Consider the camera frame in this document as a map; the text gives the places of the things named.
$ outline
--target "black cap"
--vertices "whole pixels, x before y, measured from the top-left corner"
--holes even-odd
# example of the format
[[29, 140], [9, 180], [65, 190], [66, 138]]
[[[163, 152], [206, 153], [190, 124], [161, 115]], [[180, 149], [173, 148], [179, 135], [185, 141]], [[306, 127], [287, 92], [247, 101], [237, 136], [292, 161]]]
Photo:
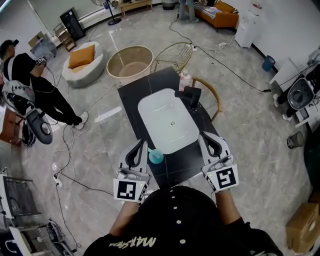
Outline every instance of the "black cap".
[[16, 47], [16, 45], [19, 43], [19, 41], [16, 39], [14, 41], [12, 40], [5, 40], [1, 46], [0, 46], [0, 58], [2, 58], [5, 54], [6, 51], [8, 49], [9, 46], [14, 46]]

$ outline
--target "black pants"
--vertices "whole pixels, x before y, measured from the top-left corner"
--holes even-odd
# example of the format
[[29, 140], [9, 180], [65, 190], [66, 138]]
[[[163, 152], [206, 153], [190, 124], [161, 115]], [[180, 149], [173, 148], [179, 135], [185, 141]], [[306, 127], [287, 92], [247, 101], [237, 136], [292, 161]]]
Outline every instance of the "black pants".
[[51, 84], [46, 84], [45, 86], [37, 87], [34, 89], [43, 91], [34, 92], [36, 108], [41, 109], [54, 120], [66, 123], [70, 126], [76, 126], [81, 123], [82, 119], [75, 114], [72, 107], [69, 105], [69, 103], [66, 101], [66, 99], [62, 96], [62, 94], [59, 92], [57, 88], [54, 89], [54, 87]]
[[[283, 104], [288, 100], [288, 93], [290, 91], [291, 86], [286, 89], [279, 97], [278, 97], [278, 103]], [[298, 110], [293, 109], [291, 106], [289, 106], [289, 109], [286, 111], [286, 115], [288, 118], [292, 117]]]

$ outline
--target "white round armchair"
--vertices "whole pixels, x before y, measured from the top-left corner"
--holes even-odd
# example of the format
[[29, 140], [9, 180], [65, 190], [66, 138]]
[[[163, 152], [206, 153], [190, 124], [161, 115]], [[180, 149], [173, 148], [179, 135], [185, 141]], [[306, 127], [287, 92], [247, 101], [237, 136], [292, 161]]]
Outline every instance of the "white round armchair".
[[70, 57], [64, 62], [62, 76], [69, 86], [74, 88], [85, 87], [97, 80], [105, 70], [107, 65], [107, 52], [98, 42], [86, 42], [76, 50], [84, 49], [92, 45], [94, 45], [94, 60], [90, 64], [82, 67], [80, 70], [75, 70], [76, 68], [68, 68]]

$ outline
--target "orange cushion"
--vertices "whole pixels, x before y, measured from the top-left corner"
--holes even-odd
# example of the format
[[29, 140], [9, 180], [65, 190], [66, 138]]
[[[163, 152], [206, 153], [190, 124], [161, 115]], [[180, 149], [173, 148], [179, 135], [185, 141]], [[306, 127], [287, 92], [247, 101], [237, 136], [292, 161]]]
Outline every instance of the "orange cushion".
[[95, 45], [75, 50], [70, 53], [69, 69], [90, 64], [95, 59]]
[[77, 66], [75, 68], [73, 68], [71, 71], [73, 73], [78, 73], [79, 71], [83, 70], [86, 66], [88, 66], [89, 64], [85, 64], [85, 65], [82, 65], [82, 66]]
[[217, 2], [213, 7], [217, 8], [222, 12], [227, 12], [227, 13], [233, 13], [236, 10], [229, 4], [226, 4], [225, 2], [222, 2], [222, 1]]

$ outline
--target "white sink basin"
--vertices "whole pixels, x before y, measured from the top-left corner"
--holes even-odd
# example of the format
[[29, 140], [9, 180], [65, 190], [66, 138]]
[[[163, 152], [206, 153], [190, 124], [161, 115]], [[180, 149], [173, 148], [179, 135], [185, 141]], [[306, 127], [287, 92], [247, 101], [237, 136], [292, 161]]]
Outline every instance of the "white sink basin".
[[173, 89], [157, 91], [138, 104], [138, 111], [156, 149], [171, 154], [195, 142], [199, 129]]

